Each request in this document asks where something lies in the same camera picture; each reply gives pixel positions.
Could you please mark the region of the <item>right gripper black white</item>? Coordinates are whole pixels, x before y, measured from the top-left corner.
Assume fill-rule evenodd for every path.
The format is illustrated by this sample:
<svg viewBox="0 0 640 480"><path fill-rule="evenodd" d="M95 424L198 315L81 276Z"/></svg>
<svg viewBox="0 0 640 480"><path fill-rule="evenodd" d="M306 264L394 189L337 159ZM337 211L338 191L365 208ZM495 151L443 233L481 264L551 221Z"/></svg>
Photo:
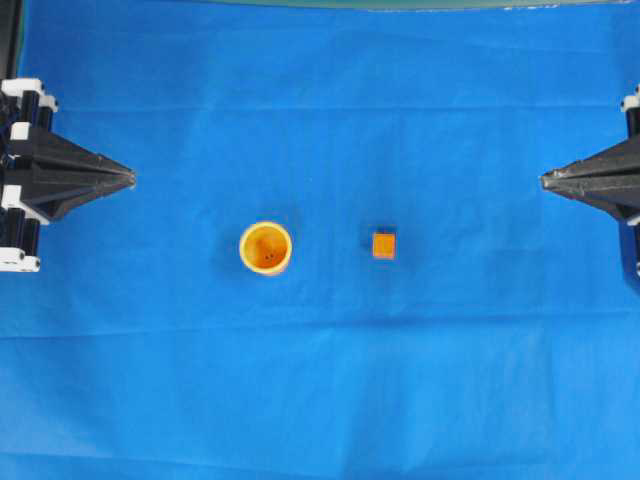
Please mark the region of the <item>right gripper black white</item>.
<svg viewBox="0 0 640 480"><path fill-rule="evenodd" d="M544 190L605 211L618 221L626 282L639 289L639 85L621 103L628 139L540 177Z"/></svg>

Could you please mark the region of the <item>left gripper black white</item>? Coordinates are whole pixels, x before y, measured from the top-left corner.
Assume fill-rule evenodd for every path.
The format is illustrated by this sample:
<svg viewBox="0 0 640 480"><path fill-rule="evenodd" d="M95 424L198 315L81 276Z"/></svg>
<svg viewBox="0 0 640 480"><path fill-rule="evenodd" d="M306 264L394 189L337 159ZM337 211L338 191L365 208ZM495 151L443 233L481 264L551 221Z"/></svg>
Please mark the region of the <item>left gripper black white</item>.
<svg viewBox="0 0 640 480"><path fill-rule="evenodd" d="M136 185L135 172L52 132L58 102L37 78L1 81L1 270L35 273L40 229L71 210ZM42 127L45 130L32 130ZM123 177L31 179L34 160Z"/></svg>

